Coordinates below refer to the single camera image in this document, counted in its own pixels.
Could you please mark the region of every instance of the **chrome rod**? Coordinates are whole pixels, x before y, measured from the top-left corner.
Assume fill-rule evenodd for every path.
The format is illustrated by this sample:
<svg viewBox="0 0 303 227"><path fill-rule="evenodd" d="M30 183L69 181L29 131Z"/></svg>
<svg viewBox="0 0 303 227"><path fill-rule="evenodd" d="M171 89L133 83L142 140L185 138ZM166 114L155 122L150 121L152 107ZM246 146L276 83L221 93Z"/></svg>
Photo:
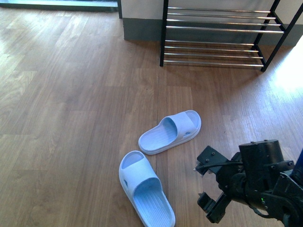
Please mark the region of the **chrome rod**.
<svg viewBox="0 0 303 227"><path fill-rule="evenodd" d="M172 43L190 43L190 44L244 45L244 46L253 46L253 45L254 45L254 44L232 44L232 43L197 42L197 41L178 41L178 40L165 40L165 42L172 42Z"/></svg>
<svg viewBox="0 0 303 227"><path fill-rule="evenodd" d="M203 61L173 61L173 60L164 60L164 62L187 63L187 64L203 64L203 65L225 65L225 66L251 66L251 67L263 67L264 66L264 65L254 65L254 64L233 64L233 63L216 63L216 62L203 62Z"/></svg>
<svg viewBox="0 0 303 227"><path fill-rule="evenodd" d="M165 46L167 49L183 49L183 50L201 50L201 51L230 51L230 52L252 52L258 53L258 51L252 50L229 50L229 49L216 49L216 48L196 48L196 47L181 47L181 46Z"/></svg>
<svg viewBox="0 0 303 227"><path fill-rule="evenodd" d="M243 29L229 29L229 28L210 28L210 27L185 27L185 26L166 26L172 29L191 29L202 31L220 31L220 32L247 32L247 33L267 33L267 34L283 34L283 31L269 31L269 30L243 30Z"/></svg>
<svg viewBox="0 0 303 227"><path fill-rule="evenodd" d="M228 55L213 55L213 54L190 54L190 53L164 53L169 56L193 56L193 57L215 57L215 58L247 58L247 59L262 59L262 57L249 56L228 56Z"/></svg>
<svg viewBox="0 0 303 227"><path fill-rule="evenodd" d="M262 19L262 20L275 20L276 17L247 17L247 16L228 16L228 15L208 15L208 14L188 14L188 13L168 13L172 16L189 16L189 17L220 17L220 18L237 18L237 19Z"/></svg>
<svg viewBox="0 0 303 227"><path fill-rule="evenodd" d="M281 24L262 24L262 23L235 23L235 22L215 22L215 21L194 21L194 20L177 20L167 19L169 22L190 22L190 23L204 23L204 24L220 24L220 25L248 25L248 26L281 26Z"/></svg>
<svg viewBox="0 0 303 227"><path fill-rule="evenodd" d="M194 11L211 11L211 12L235 12L235 13L270 13L270 11L236 10L236 9L198 9L198 8L182 8L182 7L168 7L168 9L194 10Z"/></svg>

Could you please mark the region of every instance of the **wall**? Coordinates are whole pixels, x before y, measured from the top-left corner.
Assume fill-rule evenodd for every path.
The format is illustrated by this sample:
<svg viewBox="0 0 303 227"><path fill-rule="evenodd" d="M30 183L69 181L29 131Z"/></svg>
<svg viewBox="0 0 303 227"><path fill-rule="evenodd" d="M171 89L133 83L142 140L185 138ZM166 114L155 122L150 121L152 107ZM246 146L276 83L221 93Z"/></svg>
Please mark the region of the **wall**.
<svg viewBox="0 0 303 227"><path fill-rule="evenodd" d="M163 0L121 0L125 39L159 40ZM205 9L269 10L273 1L268 0L170 0L170 6ZM285 24L289 24L300 7L301 0L281 0L276 10ZM290 33L286 44L295 45L303 35L303 15Z"/></svg>

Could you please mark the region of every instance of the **slipper strap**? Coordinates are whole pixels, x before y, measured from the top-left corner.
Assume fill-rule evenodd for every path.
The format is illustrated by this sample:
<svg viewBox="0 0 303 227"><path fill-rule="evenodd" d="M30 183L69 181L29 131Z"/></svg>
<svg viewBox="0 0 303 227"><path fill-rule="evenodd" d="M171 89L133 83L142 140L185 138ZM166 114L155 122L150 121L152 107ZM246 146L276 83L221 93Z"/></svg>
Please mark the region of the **slipper strap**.
<svg viewBox="0 0 303 227"><path fill-rule="evenodd" d="M121 177L122 180L126 182L122 183L125 184L125 188L131 196L134 195L134 191L143 181L151 178L156 178L159 180L152 169L150 162L145 157L140 161L131 164L125 169L121 169Z"/></svg>
<svg viewBox="0 0 303 227"><path fill-rule="evenodd" d="M182 139L187 133L191 134L195 132L196 127L185 112L180 112L168 117L174 122L177 128L178 134L175 140Z"/></svg>

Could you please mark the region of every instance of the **wooden floor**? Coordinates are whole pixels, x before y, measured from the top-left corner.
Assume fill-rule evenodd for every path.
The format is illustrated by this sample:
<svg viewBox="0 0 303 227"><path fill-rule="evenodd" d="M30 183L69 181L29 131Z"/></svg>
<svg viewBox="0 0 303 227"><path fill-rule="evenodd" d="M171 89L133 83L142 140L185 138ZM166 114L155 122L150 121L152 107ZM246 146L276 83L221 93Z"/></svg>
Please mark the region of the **wooden floor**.
<svg viewBox="0 0 303 227"><path fill-rule="evenodd" d="M218 225L198 207L214 175L193 172L210 145L227 158L252 140L303 147L303 42L257 69L159 67L158 42L123 39L118 13L0 9L0 226L143 226L120 161L167 115L202 118L191 141L148 156L177 227L282 227L232 202Z"/></svg>

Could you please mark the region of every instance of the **cable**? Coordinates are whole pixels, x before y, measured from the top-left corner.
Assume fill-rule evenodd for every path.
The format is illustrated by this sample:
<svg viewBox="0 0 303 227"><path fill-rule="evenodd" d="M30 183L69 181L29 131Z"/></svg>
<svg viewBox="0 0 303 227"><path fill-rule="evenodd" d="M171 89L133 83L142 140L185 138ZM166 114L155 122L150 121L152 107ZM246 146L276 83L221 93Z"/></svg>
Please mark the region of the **cable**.
<svg viewBox="0 0 303 227"><path fill-rule="evenodd" d="M284 224L285 227L289 227L289 218L290 218L290 214L284 214L283 224Z"/></svg>
<svg viewBox="0 0 303 227"><path fill-rule="evenodd" d="M258 214L260 217L263 217L263 218L273 218L273 217L270 216L269 214L268 214L268 215L262 214L260 211L258 211L257 208L255 208L255 207L253 207L253 206L250 206L250 205L249 205L249 207L250 207L251 209L253 209L253 211L254 211L256 214Z"/></svg>

